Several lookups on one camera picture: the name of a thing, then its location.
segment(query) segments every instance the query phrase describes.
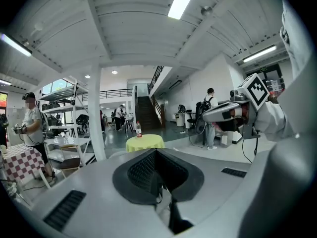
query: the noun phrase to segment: round table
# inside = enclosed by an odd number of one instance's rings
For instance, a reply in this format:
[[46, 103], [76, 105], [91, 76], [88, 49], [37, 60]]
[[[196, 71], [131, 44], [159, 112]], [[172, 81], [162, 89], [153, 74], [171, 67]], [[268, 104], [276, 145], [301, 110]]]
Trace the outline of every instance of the round table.
[[161, 136], [154, 134], [142, 135], [142, 137], [132, 137], [127, 140], [125, 148], [127, 152], [147, 148], [164, 148], [164, 141]]

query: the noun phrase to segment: shelving unit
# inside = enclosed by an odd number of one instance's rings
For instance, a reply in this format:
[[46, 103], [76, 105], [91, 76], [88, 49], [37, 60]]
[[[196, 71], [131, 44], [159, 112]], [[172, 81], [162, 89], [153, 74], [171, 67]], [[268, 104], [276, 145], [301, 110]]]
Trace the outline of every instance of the shelving unit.
[[[73, 112], [73, 119], [76, 119], [76, 110], [86, 110], [82, 104], [81, 100], [78, 98], [78, 95], [81, 95], [83, 93], [87, 93], [88, 90], [84, 87], [81, 87], [76, 82], [73, 86], [68, 86], [65, 88], [62, 88], [60, 90], [51, 92], [49, 94], [46, 94], [42, 96], [39, 100], [43, 101], [62, 101], [62, 102], [71, 102], [71, 105], [66, 105], [63, 107], [57, 107], [53, 109], [48, 109], [42, 111], [44, 114], [58, 114], [58, 113], [65, 113], [65, 112]], [[49, 126], [49, 129], [74, 129], [75, 137], [55, 137], [53, 139], [46, 139], [45, 143], [47, 145], [57, 145], [62, 146], [66, 144], [75, 144], [77, 145], [77, 152], [71, 152], [71, 151], [63, 151], [65, 157], [67, 159], [69, 158], [78, 158], [78, 155], [81, 159], [81, 163], [83, 166], [85, 166], [88, 163], [91, 163], [95, 159], [94, 153], [86, 153], [87, 147], [89, 142], [91, 141], [89, 138], [79, 138], [77, 128], [79, 128], [81, 125], [77, 125], [76, 121], [74, 121], [74, 124], [65, 124], [65, 125], [53, 125]], [[84, 153], [81, 151], [81, 146], [86, 145]], [[64, 156], [62, 154], [62, 151], [60, 149], [54, 149], [49, 150], [48, 147], [48, 156], [50, 159], [63, 162]]]

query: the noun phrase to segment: checkered tablecloth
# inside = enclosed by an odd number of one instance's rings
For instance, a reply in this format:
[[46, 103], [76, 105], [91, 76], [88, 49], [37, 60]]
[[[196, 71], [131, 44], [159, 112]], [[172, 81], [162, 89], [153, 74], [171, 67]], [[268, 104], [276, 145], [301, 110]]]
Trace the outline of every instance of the checkered tablecloth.
[[6, 176], [10, 180], [22, 180], [44, 167], [41, 154], [33, 147], [25, 144], [8, 147], [7, 153], [2, 155]]

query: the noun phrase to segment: bottle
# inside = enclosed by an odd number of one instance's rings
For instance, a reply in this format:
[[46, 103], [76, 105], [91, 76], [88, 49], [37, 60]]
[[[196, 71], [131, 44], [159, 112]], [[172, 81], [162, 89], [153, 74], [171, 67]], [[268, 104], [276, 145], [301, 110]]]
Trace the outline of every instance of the bottle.
[[141, 125], [139, 121], [137, 121], [137, 137], [142, 137]]

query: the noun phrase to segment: staircase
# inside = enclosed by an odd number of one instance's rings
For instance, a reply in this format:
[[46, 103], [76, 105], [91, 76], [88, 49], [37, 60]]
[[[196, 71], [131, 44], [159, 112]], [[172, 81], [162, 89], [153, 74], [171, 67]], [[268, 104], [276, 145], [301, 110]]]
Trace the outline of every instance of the staircase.
[[148, 96], [138, 97], [136, 120], [140, 122], [142, 130], [161, 128], [161, 123]]

